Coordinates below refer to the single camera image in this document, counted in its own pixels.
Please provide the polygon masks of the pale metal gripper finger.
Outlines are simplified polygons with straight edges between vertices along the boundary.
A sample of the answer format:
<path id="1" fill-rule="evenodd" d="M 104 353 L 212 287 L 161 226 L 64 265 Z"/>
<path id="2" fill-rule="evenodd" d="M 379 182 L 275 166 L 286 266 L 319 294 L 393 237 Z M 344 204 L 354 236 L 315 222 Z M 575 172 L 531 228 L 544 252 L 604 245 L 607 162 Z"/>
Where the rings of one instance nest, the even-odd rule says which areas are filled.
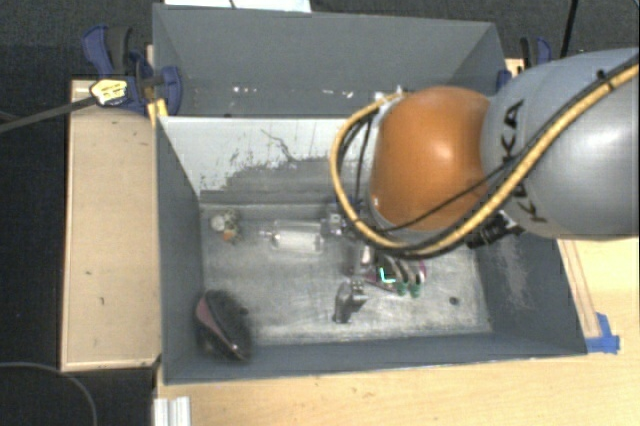
<path id="1" fill-rule="evenodd" d="M 345 235 L 346 220 L 343 214 L 334 208 L 328 208 L 321 220 L 321 235 L 325 239 L 339 238 Z"/>
<path id="2" fill-rule="evenodd" d="M 351 316 L 359 312 L 368 299 L 365 281 L 362 278 L 344 281 L 335 295 L 333 321 L 338 324 L 349 323 Z"/>

